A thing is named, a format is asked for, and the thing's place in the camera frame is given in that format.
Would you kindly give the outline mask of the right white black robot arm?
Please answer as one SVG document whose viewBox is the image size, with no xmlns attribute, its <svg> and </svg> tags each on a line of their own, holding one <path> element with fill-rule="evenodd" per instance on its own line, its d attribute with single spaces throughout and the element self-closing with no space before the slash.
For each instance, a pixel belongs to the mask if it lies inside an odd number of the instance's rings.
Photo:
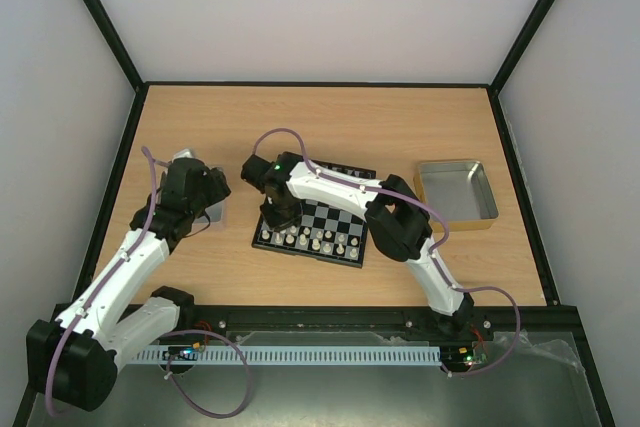
<svg viewBox="0 0 640 427">
<path fill-rule="evenodd" d="M 442 259 L 427 207 L 401 177 L 358 178 L 284 152 L 274 162 L 251 155 L 242 166 L 241 178 L 265 196 L 261 215 L 275 231 L 299 226 L 305 201 L 362 219 L 378 251 L 408 265 L 434 312 L 438 331 L 455 339 L 470 328 L 474 301 Z"/>
</svg>

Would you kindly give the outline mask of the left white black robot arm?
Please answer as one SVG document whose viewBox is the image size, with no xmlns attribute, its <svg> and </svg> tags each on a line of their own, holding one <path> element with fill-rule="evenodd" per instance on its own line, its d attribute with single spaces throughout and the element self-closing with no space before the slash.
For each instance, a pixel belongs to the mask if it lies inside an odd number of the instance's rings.
<svg viewBox="0 0 640 427">
<path fill-rule="evenodd" d="M 223 171 L 199 159 L 173 159 L 135 212 L 106 267 L 54 320 L 38 320 L 26 335 L 28 384 L 48 402 L 93 411 L 109 396 L 122 368 L 149 344 L 193 323 L 193 295 L 168 286 L 125 311 L 208 208 L 231 193 Z"/>
</svg>

